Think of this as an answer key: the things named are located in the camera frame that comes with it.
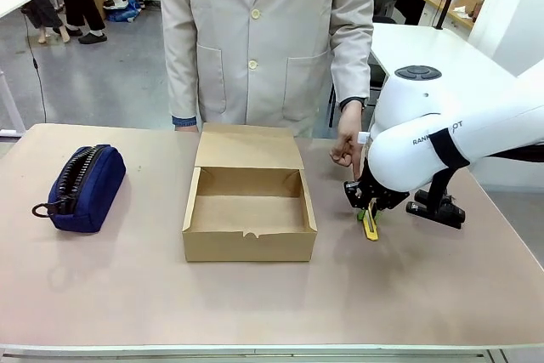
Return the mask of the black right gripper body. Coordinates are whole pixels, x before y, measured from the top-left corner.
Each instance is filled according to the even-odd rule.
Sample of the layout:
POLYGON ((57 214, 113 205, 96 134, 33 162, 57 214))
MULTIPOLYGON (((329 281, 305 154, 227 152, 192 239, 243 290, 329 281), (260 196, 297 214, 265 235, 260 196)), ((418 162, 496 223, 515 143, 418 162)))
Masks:
POLYGON ((360 210, 367 209, 373 199, 376 200, 378 210, 393 209, 410 195, 409 192, 391 190, 381 185, 373 176, 367 158, 358 179, 357 190, 360 191, 360 196, 355 207, 360 210))

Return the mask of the yellow utility knife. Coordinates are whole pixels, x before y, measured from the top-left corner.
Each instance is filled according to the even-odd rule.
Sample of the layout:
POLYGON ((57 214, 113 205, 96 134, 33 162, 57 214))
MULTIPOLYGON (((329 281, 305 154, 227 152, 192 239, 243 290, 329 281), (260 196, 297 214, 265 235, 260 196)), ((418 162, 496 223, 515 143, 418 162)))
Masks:
POLYGON ((362 211, 362 224, 365 236, 370 241, 377 241, 379 239, 377 231, 377 200, 371 199, 366 210, 362 211))

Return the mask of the brown cardboard box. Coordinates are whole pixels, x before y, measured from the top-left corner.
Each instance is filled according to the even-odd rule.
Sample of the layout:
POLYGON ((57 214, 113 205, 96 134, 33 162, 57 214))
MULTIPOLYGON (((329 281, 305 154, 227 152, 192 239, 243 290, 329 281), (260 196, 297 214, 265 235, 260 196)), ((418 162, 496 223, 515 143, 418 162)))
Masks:
POLYGON ((189 262, 308 262, 317 226, 288 128, 207 123, 182 229, 189 262))

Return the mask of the person's right forearm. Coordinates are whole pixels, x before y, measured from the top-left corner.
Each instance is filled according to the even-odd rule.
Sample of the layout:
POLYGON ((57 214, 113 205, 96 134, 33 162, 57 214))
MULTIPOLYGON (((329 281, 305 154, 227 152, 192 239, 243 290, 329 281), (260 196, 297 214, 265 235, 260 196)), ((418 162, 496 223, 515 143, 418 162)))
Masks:
POLYGON ((167 90, 176 131, 197 132, 196 29, 192 19, 163 19, 167 90))

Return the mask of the person's left forearm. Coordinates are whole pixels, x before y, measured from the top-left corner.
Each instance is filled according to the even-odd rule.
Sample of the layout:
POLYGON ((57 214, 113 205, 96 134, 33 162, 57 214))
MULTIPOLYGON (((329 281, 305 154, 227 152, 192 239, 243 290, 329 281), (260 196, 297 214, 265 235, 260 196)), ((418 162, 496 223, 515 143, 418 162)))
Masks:
POLYGON ((370 96, 372 34, 372 19, 342 24, 331 33, 331 74, 341 111, 348 102, 370 96))

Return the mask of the person's left hand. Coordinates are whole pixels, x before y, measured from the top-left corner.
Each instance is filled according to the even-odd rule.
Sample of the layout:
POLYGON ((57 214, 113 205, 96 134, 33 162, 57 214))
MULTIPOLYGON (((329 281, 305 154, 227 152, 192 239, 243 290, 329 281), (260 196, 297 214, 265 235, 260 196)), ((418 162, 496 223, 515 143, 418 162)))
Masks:
POLYGON ((363 105, 359 101, 348 102, 337 125, 337 141, 331 149, 331 159, 340 166, 350 167, 354 180, 361 175, 362 145, 358 142, 361 131, 363 105))

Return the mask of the black stapler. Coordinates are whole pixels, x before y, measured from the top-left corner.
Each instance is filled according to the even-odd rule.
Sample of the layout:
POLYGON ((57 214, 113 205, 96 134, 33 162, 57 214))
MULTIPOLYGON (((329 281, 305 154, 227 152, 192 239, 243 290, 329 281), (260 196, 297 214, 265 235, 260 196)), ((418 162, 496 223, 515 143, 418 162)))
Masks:
POLYGON ((428 208, 430 202, 429 193, 425 190, 418 190, 414 200, 406 204, 405 210, 412 215, 425 218, 435 223, 449 226, 460 230, 465 222, 465 212, 453 203, 451 195, 442 195, 439 198, 439 205, 433 211, 428 208))

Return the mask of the large white side table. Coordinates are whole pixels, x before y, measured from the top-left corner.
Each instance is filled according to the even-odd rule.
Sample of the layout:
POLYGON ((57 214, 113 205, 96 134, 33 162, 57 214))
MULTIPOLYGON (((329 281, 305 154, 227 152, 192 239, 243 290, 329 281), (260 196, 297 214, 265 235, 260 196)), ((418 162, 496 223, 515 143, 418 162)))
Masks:
POLYGON ((390 77, 409 65, 438 69, 441 77, 415 82, 400 102, 393 102, 396 123, 435 132, 482 132, 493 139, 513 139, 523 145, 530 125, 521 117, 507 119, 494 108, 511 113, 509 97, 516 77, 460 37, 425 26, 374 25, 371 51, 390 77))

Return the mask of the person in beige coat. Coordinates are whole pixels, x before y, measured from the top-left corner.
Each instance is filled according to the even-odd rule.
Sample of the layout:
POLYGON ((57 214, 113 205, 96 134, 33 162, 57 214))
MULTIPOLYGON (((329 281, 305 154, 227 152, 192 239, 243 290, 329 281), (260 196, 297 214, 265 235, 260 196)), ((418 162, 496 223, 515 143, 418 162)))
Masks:
POLYGON ((192 19, 196 120, 312 131, 331 92, 331 34, 372 19, 373 0, 161 0, 192 19))

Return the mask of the wooden workbench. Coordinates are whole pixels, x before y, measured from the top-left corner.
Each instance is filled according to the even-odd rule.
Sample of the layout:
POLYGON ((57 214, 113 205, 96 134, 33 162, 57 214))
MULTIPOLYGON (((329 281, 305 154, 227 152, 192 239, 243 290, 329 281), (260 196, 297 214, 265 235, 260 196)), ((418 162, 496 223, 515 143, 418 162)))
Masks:
MULTIPOLYGON (((418 25, 436 26, 446 0, 423 1, 424 7, 418 25)), ((474 5, 475 0, 452 0, 442 26, 451 31, 464 30, 470 32, 473 29, 474 23, 468 14, 473 11, 474 5)))

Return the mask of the navy blue zipper pouch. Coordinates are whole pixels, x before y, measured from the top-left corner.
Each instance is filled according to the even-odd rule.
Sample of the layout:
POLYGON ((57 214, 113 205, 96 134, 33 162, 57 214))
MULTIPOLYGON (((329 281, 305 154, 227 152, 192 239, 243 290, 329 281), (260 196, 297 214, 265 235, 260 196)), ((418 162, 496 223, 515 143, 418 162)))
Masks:
POLYGON ((95 234, 101 230, 126 174, 122 155, 111 145, 82 146, 63 166, 48 200, 31 210, 57 230, 95 234))

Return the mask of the blue plastic bag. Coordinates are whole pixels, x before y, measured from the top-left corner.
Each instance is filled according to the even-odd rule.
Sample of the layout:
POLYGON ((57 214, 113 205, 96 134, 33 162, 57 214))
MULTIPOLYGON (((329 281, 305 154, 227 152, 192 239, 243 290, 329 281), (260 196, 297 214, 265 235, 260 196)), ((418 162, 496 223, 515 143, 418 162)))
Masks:
POLYGON ((108 21, 132 23, 141 13, 142 7, 137 0, 106 0, 103 10, 108 21))

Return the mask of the aluminium table frame rail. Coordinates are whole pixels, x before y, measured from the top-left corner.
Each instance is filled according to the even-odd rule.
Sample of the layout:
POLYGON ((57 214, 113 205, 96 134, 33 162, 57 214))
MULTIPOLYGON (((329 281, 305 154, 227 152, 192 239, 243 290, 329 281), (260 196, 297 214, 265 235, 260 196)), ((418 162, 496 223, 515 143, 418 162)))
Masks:
POLYGON ((544 363, 544 343, 504 346, 0 344, 0 363, 544 363))

